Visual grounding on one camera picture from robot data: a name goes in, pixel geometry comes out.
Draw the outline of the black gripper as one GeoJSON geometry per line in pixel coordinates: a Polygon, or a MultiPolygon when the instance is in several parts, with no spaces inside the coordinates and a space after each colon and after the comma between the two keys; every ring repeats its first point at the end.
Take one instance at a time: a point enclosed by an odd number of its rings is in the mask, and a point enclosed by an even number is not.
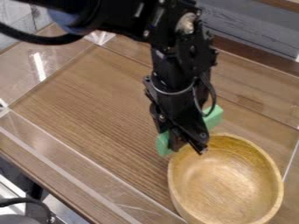
{"type": "Polygon", "coordinates": [[[211,69],[218,50],[194,0],[139,0],[135,19],[151,46],[152,73],[144,77],[151,114],[159,123],[195,122],[216,103],[211,69]]]}

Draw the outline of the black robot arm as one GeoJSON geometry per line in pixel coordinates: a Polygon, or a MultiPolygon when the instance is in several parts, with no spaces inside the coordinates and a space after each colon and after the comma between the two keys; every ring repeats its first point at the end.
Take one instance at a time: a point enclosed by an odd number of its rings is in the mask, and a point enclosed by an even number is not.
{"type": "Polygon", "coordinates": [[[178,151],[188,144],[202,153],[210,131],[206,102],[218,96],[211,69],[218,63],[214,37],[202,21],[196,0],[15,0],[47,9],[66,33],[44,37],[0,22],[0,33],[27,43],[60,46],[94,31],[112,32],[151,46],[154,70],[143,79],[144,94],[158,133],[166,147],[178,151]]]}

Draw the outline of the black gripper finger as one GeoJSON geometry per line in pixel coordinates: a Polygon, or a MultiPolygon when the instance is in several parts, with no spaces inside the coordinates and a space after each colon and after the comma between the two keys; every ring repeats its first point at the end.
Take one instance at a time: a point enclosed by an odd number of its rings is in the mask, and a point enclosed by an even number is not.
{"type": "Polygon", "coordinates": [[[202,116],[195,110],[182,113],[174,119],[170,118],[152,104],[150,114],[158,131],[155,147],[159,155],[170,155],[190,144],[202,154],[210,141],[210,132],[202,116]]]}

